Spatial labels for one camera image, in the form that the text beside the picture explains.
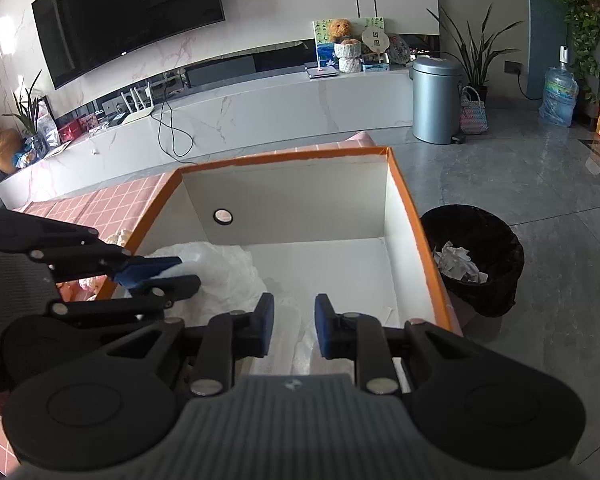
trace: tile floor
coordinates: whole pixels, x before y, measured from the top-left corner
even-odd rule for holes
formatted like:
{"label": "tile floor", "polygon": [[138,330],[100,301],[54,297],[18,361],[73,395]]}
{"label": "tile floor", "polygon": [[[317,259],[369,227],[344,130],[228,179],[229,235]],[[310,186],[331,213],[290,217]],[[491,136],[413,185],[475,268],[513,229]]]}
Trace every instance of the tile floor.
{"label": "tile floor", "polygon": [[[426,144],[415,139],[410,128],[369,133],[378,145],[394,148],[421,214],[439,205],[467,203],[512,226],[526,259],[516,305],[497,320],[474,318],[466,335],[575,389],[586,406],[587,427],[573,463],[590,478],[600,479],[600,156],[580,142],[595,136],[579,127],[539,123],[535,112],[490,110],[488,115],[490,131],[462,145]],[[334,142],[350,135],[276,142],[192,162]],[[593,148],[600,153],[599,147]]]}

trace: trash can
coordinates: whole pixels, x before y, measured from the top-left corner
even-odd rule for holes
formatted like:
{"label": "trash can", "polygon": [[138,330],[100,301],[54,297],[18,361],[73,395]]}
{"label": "trash can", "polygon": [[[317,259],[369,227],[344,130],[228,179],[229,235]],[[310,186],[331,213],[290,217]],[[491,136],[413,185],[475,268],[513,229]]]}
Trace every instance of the trash can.
{"label": "trash can", "polygon": [[489,277],[485,283],[461,282],[442,275],[447,290],[478,314],[499,317],[516,303],[525,251],[510,227],[497,216],[471,205],[443,205],[420,219],[432,251],[448,241],[469,251],[471,261]]}
{"label": "trash can", "polygon": [[413,79],[413,135],[432,144],[451,144],[460,129],[462,65],[455,59],[419,57]]}

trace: red box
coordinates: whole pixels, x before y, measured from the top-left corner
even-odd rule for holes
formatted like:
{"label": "red box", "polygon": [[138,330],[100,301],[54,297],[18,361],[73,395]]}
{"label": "red box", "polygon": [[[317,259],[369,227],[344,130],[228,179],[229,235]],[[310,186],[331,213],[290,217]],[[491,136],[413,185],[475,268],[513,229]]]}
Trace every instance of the red box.
{"label": "red box", "polygon": [[62,142],[69,142],[70,140],[77,139],[82,135],[82,127],[78,122],[78,119],[71,121],[58,130],[60,139]]}

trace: black tv screen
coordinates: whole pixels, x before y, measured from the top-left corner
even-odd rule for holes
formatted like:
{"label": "black tv screen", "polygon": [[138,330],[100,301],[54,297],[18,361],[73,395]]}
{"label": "black tv screen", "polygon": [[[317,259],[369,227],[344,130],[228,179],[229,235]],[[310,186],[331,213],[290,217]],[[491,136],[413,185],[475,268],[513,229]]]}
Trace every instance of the black tv screen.
{"label": "black tv screen", "polygon": [[54,86],[143,45],[224,20],[220,0],[36,0]]}

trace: gray trash can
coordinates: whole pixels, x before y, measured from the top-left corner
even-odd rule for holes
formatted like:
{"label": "gray trash can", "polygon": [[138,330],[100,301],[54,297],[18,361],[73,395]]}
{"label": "gray trash can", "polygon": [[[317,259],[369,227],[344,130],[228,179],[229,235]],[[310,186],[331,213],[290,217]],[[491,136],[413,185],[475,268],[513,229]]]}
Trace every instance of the gray trash can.
{"label": "gray trash can", "polygon": [[419,57],[413,79],[413,136],[432,144],[451,144],[460,129],[462,65],[455,59]]}

